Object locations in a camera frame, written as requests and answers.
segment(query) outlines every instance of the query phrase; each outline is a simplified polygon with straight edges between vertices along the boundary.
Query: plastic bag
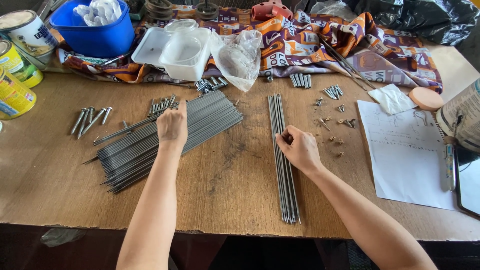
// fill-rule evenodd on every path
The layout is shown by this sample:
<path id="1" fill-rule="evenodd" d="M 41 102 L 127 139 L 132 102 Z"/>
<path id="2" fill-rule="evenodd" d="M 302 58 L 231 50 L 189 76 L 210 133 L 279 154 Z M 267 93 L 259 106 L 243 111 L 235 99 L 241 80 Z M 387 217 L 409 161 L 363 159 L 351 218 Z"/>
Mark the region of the plastic bag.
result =
<path id="1" fill-rule="evenodd" d="M 479 10 L 468 0 L 360 0 L 355 13 L 370 12 L 376 23 L 411 30 L 442 45 L 455 46 L 475 27 Z"/>
<path id="2" fill-rule="evenodd" d="M 211 51 L 222 75 L 238 89 L 247 92 L 260 71 L 262 33 L 243 30 L 238 35 L 212 33 Z"/>
<path id="3" fill-rule="evenodd" d="M 347 4 L 333 0 L 315 3 L 310 10 L 310 14 L 333 15 L 349 22 L 357 17 Z"/>
<path id="4" fill-rule="evenodd" d="M 87 26 L 103 26 L 117 21 L 121 9 L 117 0 L 92 0 L 89 6 L 73 8 L 73 15 L 82 17 Z"/>
<path id="5" fill-rule="evenodd" d="M 42 235 L 40 242 L 44 243 L 48 247 L 54 247 L 64 243 L 76 241 L 82 238 L 86 233 L 87 230 L 53 228 Z"/>

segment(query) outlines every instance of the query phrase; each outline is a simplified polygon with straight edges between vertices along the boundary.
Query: white paper sheet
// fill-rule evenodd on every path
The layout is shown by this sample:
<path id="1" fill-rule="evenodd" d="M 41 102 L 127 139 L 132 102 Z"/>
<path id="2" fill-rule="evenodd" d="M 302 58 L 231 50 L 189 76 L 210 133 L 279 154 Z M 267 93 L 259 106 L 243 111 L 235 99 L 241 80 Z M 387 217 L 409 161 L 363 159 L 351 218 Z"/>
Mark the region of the white paper sheet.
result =
<path id="1" fill-rule="evenodd" d="M 377 103 L 358 100 L 358 106 L 377 196 L 459 211 L 446 186 L 445 147 L 431 113 L 411 109 L 389 116 Z"/>

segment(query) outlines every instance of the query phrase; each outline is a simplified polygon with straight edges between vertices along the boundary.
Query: floor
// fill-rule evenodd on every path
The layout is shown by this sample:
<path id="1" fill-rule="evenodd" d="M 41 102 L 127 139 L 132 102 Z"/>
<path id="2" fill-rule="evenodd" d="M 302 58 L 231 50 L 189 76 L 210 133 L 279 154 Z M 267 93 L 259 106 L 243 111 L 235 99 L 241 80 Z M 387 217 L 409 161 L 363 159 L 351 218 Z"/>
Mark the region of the floor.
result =
<path id="1" fill-rule="evenodd" d="M 56 247 L 46 227 L 0 224 L 2 270 L 113 270 L 125 231 L 86 230 Z M 421 242 L 439 270 L 480 270 L 480 242 Z M 170 255 L 180 270 L 375 270 L 353 241 L 176 233 Z"/>

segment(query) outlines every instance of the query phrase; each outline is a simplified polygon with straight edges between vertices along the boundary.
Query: black plastic bag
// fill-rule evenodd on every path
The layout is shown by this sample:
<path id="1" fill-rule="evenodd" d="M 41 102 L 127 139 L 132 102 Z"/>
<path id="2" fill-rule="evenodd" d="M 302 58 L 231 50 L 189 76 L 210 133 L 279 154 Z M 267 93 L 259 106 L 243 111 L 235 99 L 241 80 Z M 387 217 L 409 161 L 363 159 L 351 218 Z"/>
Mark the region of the black plastic bag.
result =
<path id="1" fill-rule="evenodd" d="M 360 0 L 355 13 L 362 12 L 387 28 L 449 46 L 468 37 L 480 13 L 468 0 Z"/>

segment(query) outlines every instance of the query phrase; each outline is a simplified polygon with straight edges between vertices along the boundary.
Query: blue plastic bowl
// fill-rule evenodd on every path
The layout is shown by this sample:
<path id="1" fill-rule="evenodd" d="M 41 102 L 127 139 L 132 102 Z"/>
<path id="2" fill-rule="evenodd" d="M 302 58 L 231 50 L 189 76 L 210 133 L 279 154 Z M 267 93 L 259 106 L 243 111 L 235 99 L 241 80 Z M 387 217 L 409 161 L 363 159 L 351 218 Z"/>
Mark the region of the blue plastic bowl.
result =
<path id="1" fill-rule="evenodd" d="M 122 14 L 109 25 L 86 26 L 83 19 L 73 15 L 79 4 L 88 6 L 91 0 L 71 0 L 61 5 L 50 17 L 50 25 L 57 30 L 70 47 L 85 56 L 110 58 L 126 53 L 135 36 L 128 15 L 128 5 L 120 0 Z"/>

